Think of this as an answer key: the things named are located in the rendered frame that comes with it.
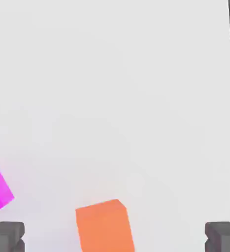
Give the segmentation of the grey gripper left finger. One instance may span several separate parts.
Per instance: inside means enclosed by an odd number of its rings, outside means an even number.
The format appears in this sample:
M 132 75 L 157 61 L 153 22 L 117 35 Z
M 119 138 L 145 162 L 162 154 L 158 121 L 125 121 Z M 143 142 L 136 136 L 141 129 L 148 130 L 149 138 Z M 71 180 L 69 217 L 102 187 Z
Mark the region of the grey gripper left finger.
M 25 252 L 25 243 L 22 237 L 25 234 L 25 225 L 18 221 L 0 222 L 0 252 Z

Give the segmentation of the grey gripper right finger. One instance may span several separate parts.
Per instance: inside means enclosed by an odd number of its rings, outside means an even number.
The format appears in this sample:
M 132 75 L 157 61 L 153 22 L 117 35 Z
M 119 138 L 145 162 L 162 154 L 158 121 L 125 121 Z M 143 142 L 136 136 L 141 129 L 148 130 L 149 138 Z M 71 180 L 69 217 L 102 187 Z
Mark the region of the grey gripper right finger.
M 230 252 L 230 222 L 207 222 L 205 224 L 205 252 Z

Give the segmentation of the small orange cube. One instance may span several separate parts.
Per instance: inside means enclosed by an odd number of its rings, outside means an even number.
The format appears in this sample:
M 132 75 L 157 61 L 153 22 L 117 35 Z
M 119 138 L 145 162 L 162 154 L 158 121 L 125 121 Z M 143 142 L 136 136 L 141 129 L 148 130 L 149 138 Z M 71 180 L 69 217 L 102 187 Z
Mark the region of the small orange cube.
M 75 211 L 82 252 L 135 252 L 127 209 L 118 199 Z

